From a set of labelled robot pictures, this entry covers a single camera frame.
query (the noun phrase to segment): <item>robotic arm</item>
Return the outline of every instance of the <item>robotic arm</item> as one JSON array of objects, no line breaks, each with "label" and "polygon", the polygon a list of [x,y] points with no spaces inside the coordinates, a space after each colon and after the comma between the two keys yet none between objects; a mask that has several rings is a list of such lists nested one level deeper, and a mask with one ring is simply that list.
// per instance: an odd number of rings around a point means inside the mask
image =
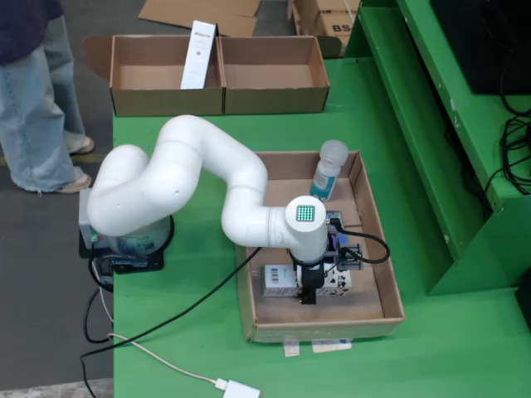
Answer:
[{"label": "robotic arm", "polygon": [[287,207],[264,206],[264,163],[195,116],[169,120],[150,160],[134,145],[121,145],[107,155],[87,203],[90,225],[107,236],[148,231],[186,205],[203,167],[227,183],[222,228],[230,240],[248,247],[287,248],[302,266],[323,259],[329,246],[323,203],[307,196]]}]

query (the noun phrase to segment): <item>small white box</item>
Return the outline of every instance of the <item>small white box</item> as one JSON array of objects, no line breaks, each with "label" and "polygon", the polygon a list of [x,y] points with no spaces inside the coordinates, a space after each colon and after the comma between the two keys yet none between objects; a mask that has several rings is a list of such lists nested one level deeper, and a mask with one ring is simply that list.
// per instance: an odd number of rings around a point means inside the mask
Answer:
[{"label": "small white box", "polygon": [[200,21],[193,22],[184,64],[183,80],[181,80],[181,90],[197,90],[205,87],[208,62],[215,36],[216,25]]},{"label": "small white box", "polygon": [[[325,269],[332,265],[325,264]],[[352,288],[352,271],[338,271],[336,268],[328,272],[324,278],[324,285],[317,289],[318,296],[343,296]],[[297,285],[297,275],[293,265],[265,265],[264,266],[264,296],[266,297],[294,297],[300,294]]]}]

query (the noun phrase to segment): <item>bottle cap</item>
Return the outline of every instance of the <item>bottle cap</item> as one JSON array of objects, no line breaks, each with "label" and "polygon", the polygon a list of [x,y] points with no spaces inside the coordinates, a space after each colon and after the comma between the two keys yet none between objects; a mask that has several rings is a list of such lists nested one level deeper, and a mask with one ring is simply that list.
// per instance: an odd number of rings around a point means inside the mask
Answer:
[{"label": "bottle cap", "polygon": [[321,159],[331,162],[334,167],[342,167],[347,161],[348,148],[337,139],[329,139],[323,143],[320,156]]}]

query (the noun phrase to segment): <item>cardboard box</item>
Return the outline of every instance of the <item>cardboard box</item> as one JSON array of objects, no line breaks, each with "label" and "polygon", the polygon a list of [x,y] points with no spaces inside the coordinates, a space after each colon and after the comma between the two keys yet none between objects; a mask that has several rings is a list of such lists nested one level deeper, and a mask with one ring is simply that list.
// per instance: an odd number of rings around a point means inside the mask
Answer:
[{"label": "cardboard box", "polygon": [[343,0],[290,0],[297,35],[317,36],[323,58],[344,56],[360,0],[348,0],[352,16]]},{"label": "cardboard box", "polygon": [[217,24],[227,36],[252,36],[260,0],[146,0],[140,19],[192,27],[193,21]]},{"label": "cardboard box", "polygon": [[314,37],[222,37],[225,114],[322,112],[329,79]]},{"label": "cardboard box", "polygon": [[[265,203],[285,206],[299,195],[308,195],[319,162],[318,152],[258,153],[269,173]],[[345,228],[385,236],[363,160],[351,152],[327,210],[341,211]],[[384,249],[374,240],[350,236],[363,253],[381,258]],[[240,264],[254,248],[236,247]],[[405,314],[391,259],[364,265],[353,273],[353,290],[343,297],[318,297],[316,305],[302,305],[297,298],[264,297],[266,264],[291,264],[284,249],[262,249],[238,274],[241,318],[246,339],[252,342],[300,342],[315,339],[387,336],[404,321]]]},{"label": "cardboard box", "polygon": [[314,34],[317,36],[350,37],[352,27],[352,20],[345,12],[319,14],[315,22]]},{"label": "cardboard box", "polygon": [[222,114],[219,40],[212,49],[205,88],[180,90],[190,36],[91,36],[89,67],[110,81],[117,116]]}]

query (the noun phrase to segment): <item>concrete floor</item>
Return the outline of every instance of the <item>concrete floor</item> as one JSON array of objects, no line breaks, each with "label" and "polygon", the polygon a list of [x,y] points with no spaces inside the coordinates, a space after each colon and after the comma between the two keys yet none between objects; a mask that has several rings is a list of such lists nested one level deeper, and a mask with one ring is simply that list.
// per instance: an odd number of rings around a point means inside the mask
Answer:
[{"label": "concrete floor", "polygon": [[[95,177],[101,159],[112,148],[112,113],[108,82],[93,75],[84,63],[83,38],[93,34],[186,34],[189,30],[139,20],[144,0],[63,3],[76,59],[80,109],[87,134],[96,142],[95,154],[79,158],[78,164]],[[293,24],[286,21],[284,0],[263,0],[257,19],[257,36],[295,34]],[[79,385],[53,387],[47,392],[28,390],[80,381],[79,355],[93,348],[81,330],[86,302],[95,286],[86,262],[77,255],[77,201],[77,195],[39,197],[16,188],[0,158],[0,391],[6,391],[0,396],[85,394]],[[93,309],[90,331],[95,337],[104,336],[110,323],[99,303]],[[111,377],[112,355],[89,358],[87,368],[92,380]],[[102,391],[108,391],[112,383],[101,385]]]}]

